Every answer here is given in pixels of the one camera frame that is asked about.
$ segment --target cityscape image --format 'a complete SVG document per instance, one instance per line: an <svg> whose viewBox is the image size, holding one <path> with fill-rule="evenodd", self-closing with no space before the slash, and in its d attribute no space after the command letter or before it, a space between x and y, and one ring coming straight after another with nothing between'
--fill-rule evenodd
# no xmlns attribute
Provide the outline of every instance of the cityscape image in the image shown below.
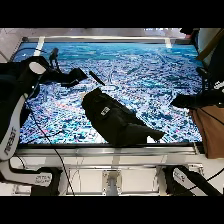
<svg viewBox="0 0 224 224"><path fill-rule="evenodd" d="M21 48L36 47L24 43ZM52 143L106 143L91 126L81 106L81 94L97 87L136 113L147 126L164 131L161 142L198 142L201 136L187 109L170 105L178 93L201 91L193 45L145 43L44 43L41 53L47 60L53 48L59 49L63 73L80 68L88 76L80 84L65 88L60 84L40 85L40 93L30 105L41 129ZM22 50L14 61L33 55ZM105 84L97 83L93 71ZM20 143L47 143L30 115L21 128Z"/></svg>

